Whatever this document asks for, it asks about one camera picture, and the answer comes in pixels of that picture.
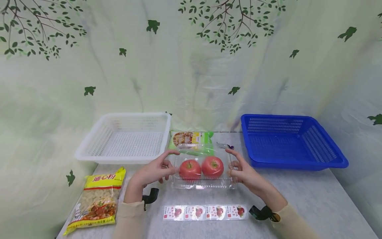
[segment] basket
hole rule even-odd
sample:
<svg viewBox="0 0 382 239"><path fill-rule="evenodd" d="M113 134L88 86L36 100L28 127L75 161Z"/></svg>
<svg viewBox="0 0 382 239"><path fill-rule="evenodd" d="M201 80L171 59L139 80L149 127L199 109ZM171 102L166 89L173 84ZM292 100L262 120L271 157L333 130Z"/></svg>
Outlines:
<svg viewBox="0 0 382 239"><path fill-rule="evenodd" d="M245 114L241 127L254 167L320 171L346 168L348 160L312 117Z"/></svg>
<svg viewBox="0 0 382 239"><path fill-rule="evenodd" d="M181 164L189 159L194 159L201 166L207 157L218 157L224 166L223 174L219 177L207 177L204 172L196 177L184 177L180 173L172 176L172 188L177 189L235 189L235 180L227 174L231 168L231 155L225 151L224 146L204 144L179 144L180 155L176 155L174 166L182 170Z"/></svg>
<svg viewBox="0 0 382 239"><path fill-rule="evenodd" d="M75 157L99 164L146 164L166 148L168 113L113 113L102 116Z"/></svg>

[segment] black wrist strap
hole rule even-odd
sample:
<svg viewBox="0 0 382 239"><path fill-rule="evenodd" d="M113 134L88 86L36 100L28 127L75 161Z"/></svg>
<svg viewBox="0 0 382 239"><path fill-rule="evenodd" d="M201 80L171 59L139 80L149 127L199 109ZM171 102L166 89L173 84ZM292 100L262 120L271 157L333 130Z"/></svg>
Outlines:
<svg viewBox="0 0 382 239"><path fill-rule="evenodd" d="M268 206L263 207L262 210L259 210L256 206L252 206L249 213L259 221L269 218L271 221L278 222L277 218L274 216L275 214Z"/></svg>
<svg viewBox="0 0 382 239"><path fill-rule="evenodd" d="M144 201L144 210L146 211L146 205L147 204L152 204L155 202L158 198L159 194L159 189L152 188L150 191L150 195L143 195L142 196L142 201Z"/></svg>

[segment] packaged food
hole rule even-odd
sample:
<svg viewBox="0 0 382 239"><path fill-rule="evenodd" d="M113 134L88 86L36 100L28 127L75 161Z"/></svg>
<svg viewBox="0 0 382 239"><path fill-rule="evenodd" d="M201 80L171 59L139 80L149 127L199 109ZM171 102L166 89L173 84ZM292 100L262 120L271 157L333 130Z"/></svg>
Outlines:
<svg viewBox="0 0 382 239"><path fill-rule="evenodd" d="M209 145L208 148L198 148L198 150L188 151L191 155L214 155L212 146L213 132L175 132L171 131L171 139L168 148L179 150L180 145Z"/></svg>
<svg viewBox="0 0 382 239"><path fill-rule="evenodd" d="M115 223L118 198L125 174L125 168L121 167L114 174L88 176L64 235L77 228Z"/></svg>
<svg viewBox="0 0 382 239"><path fill-rule="evenodd" d="M173 165L179 172L172 176L172 188L177 189L236 189L236 178L227 173L232 168L231 155L215 145L179 144L180 154ZM212 151L203 153L200 149Z"/></svg>

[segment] gray table surface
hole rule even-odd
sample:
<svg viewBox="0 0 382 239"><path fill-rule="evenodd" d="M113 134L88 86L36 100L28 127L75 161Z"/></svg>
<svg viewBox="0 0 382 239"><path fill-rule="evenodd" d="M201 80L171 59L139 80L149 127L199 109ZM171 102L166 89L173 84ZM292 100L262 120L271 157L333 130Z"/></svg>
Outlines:
<svg viewBox="0 0 382 239"><path fill-rule="evenodd" d="M234 145L248 159L241 133L215 133L214 142ZM126 177L121 195L124 195L127 182L138 165L123 165ZM115 172L121 165L100 164L94 174L109 174ZM257 169L268 179L297 210L297 212L315 229L322 239L377 239L364 217L352 200L346 194L338 180L329 169L311 171L293 171L279 169ZM148 185L144 193L149 194L150 188L160 189L156 202L147 206L146 231L144 238L166 239L203 239L203 238L256 238L275 239L276 235L269 221L256 221L253 217L242 221L163 221L163 206L182 204L246 204L248 208L264 203L253 195L246 187L239 184L235 190L203 189L187 190L172 189L170 184ZM57 238L68 239L109 239L112 237L115 225L98 226L77 229L63 237L71 216Z"/></svg>

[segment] sticker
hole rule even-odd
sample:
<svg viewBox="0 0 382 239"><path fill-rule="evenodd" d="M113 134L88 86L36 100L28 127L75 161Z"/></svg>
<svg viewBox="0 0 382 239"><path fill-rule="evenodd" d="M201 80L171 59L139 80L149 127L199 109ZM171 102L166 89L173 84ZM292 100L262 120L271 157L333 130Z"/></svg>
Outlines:
<svg viewBox="0 0 382 239"><path fill-rule="evenodd" d="M206 208L203 206L195 206L192 211L192 219L201 221L204 219L204 214L206 213Z"/></svg>
<svg viewBox="0 0 382 239"><path fill-rule="evenodd" d="M204 220L245 220L248 210L245 205L174 205L165 206L163 220L204 221Z"/></svg>
<svg viewBox="0 0 382 239"><path fill-rule="evenodd" d="M226 214L226 208L222 205L208 206L207 219L210 220L223 220Z"/></svg>
<svg viewBox="0 0 382 239"><path fill-rule="evenodd" d="M243 205L229 205L227 206L227 219L228 220L243 220L246 219L248 214L247 208Z"/></svg>
<svg viewBox="0 0 382 239"><path fill-rule="evenodd" d="M185 206L166 206L163 214L163 220L183 221Z"/></svg>

